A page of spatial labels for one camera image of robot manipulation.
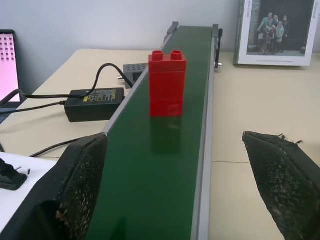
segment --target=desk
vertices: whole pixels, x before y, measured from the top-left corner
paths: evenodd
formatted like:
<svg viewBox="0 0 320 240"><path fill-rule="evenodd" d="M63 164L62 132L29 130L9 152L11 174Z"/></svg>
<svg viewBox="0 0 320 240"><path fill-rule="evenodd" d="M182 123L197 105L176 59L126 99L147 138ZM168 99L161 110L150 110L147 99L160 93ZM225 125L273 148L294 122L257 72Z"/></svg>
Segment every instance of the desk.
<svg viewBox="0 0 320 240"><path fill-rule="evenodd" d="M78 50L35 95L69 94L71 90L91 89L99 67L113 63L122 69L124 64L147 63L150 51ZM113 67L105 68L97 88L125 87L119 84L119 73ZM27 99L19 109L32 108L65 100ZM108 121L70 123L63 106L11 114L0 125L0 141L7 153L30 156L52 145L68 140L102 133ZM53 150L42 158L59 159L66 147Z"/></svg>
<svg viewBox="0 0 320 240"><path fill-rule="evenodd" d="M89 89L103 63L143 63L148 54L79 50L36 94ZM214 89L210 238L283 240L260 197L241 138L243 131L255 131L304 140L300 147L320 165L320 54L313 55L311 67L303 68L234 67L233 53L222 53L220 57L223 67L215 74ZM117 76L114 69L105 69L98 87L118 86ZM21 108L55 101L59 99L29 99ZM69 123L64 108L54 106L12 114L0 126L0 140L7 152L28 156L56 143L102 132L106 123ZM63 150L49 152L45 157L58 159Z"/></svg>
<svg viewBox="0 0 320 240"><path fill-rule="evenodd" d="M242 134L284 134L320 165L320 54L310 67L233 66L215 74L211 239L283 240L260 197Z"/></svg>

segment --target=red lego brick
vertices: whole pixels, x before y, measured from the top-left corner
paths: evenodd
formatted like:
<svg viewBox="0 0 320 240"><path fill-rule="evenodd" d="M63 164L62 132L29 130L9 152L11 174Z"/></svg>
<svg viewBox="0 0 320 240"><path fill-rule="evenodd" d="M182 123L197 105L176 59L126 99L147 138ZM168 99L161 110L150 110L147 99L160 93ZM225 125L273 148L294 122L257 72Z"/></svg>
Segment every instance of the red lego brick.
<svg viewBox="0 0 320 240"><path fill-rule="evenodd" d="M180 117L183 115L183 101L151 101L151 117Z"/></svg>
<svg viewBox="0 0 320 240"><path fill-rule="evenodd" d="M179 101L184 99L185 72L150 72L149 78L151 100Z"/></svg>
<svg viewBox="0 0 320 240"><path fill-rule="evenodd" d="M173 117L183 114L187 60L181 51L149 56L150 115Z"/></svg>

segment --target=laptop screen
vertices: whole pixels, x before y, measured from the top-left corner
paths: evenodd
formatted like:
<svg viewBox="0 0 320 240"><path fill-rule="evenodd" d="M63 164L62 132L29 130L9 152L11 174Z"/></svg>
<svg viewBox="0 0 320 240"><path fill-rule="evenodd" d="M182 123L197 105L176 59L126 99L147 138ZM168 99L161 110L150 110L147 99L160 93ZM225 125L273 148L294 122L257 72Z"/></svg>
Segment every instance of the laptop screen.
<svg viewBox="0 0 320 240"><path fill-rule="evenodd" d="M0 101L18 88L14 35L0 32ZM10 102L20 102L20 95L16 95Z"/></svg>

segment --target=black power brick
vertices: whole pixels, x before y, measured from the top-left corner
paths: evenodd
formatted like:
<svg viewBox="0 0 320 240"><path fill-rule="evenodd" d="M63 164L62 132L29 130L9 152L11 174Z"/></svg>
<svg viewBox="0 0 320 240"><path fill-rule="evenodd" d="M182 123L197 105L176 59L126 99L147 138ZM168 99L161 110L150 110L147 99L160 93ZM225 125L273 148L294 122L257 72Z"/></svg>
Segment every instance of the black power brick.
<svg viewBox="0 0 320 240"><path fill-rule="evenodd" d="M86 90L72 90L71 95L84 95ZM95 89L89 96L68 98L65 114L71 123L110 120L125 99L125 90L119 88Z"/></svg>

